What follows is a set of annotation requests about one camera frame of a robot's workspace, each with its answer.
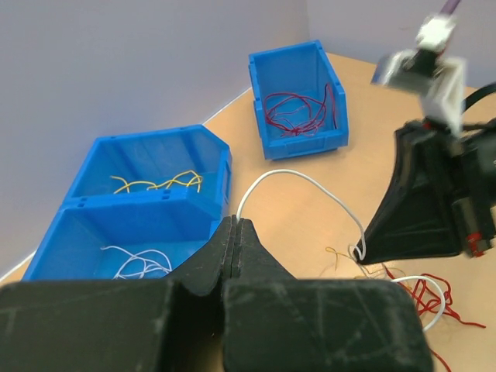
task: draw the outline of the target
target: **table surface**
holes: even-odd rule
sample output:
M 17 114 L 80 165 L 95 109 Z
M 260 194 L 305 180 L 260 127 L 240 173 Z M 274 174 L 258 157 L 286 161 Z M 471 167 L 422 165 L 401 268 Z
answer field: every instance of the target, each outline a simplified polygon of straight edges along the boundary
M 388 187 L 394 165 L 393 132 L 406 121 L 420 118 L 417 98 L 369 84 L 374 65 L 329 55 L 346 89 L 350 144 L 331 153 L 277 162 L 266 161 L 253 114 L 253 93 L 248 91 L 206 126 L 225 140 L 232 151 L 230 211 L 235 213 L 245 190 L 262 173 L 291 168 L 313 177 L 341 198 L 366 226 Z M 469 110 L 466 120 L 484 121 L 496 116 L 496 97 L 488 97 Z M 346 253 L 359 239 L 353 220 L 315 186 L 299 177 L 277 174 L 262 181 L 249 197 L 243 217 L 253 220 L 262 244 L 297 278 L 355 277 L 358 267 L 326 252 L 331 246 Z M 496 280 L 494 255 L 480 259 L 465 256 L 389 263 L 407 275 L 430 273 L 449 280 L 453 310 L 462 319 L 480 322 L 486 329 L 461 325 L 443 316 L 427 332 L 430 346 L 453 371 L 494 369 L 496 350 L 496 299 L 484 285 Z M 21 267 L 6 282 L 17 281 Z M 437 370 L 444 370 L 436 362 Z

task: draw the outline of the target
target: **gray wall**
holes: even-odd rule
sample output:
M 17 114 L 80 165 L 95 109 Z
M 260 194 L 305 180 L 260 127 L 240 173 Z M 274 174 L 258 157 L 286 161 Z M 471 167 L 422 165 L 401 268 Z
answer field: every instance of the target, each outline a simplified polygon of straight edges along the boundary
M 248 53 L 308 39 L 305 0 L 0 2 L 0 275 L 32 251 L 96 136 L 203 122 Z
M 308 0 L 310 37 L 332 53 L 376 63 L 391 51 L 413 47 L 427 14 L 445 0 Z M 468 84 L 496 81 L 496 1 L 465 0 L 448 53 L 469 60 Z

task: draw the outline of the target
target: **purple cable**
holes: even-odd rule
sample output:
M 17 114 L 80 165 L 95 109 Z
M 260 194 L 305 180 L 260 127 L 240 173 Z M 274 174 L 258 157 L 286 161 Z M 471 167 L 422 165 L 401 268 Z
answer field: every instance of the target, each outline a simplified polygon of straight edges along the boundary
M 455 12 L 456 7 L 460 4 L 462 0 L 448 0 L 446 4 L 441 9 L 441 14 L 453 14 Z

